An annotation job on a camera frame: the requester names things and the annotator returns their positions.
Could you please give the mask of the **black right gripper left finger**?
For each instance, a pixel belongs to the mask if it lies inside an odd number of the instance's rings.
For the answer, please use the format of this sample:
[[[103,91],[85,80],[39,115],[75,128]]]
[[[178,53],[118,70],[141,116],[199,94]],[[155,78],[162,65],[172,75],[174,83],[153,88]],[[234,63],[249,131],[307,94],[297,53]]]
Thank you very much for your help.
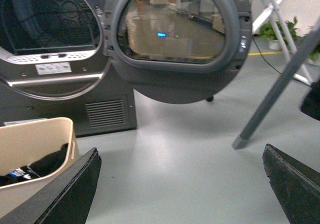
[[[2,224],[84,224],[98,186],[102,159],[90,149],[25,202],[0,218]]]

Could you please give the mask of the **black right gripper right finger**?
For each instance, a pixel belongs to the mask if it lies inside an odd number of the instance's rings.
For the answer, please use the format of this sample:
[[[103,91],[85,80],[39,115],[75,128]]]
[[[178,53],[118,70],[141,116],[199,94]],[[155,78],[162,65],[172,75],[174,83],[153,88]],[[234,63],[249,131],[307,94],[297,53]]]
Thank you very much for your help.
[[[269,184],[291,224],[320,222],[320,173],[271,144],[263,165]]]

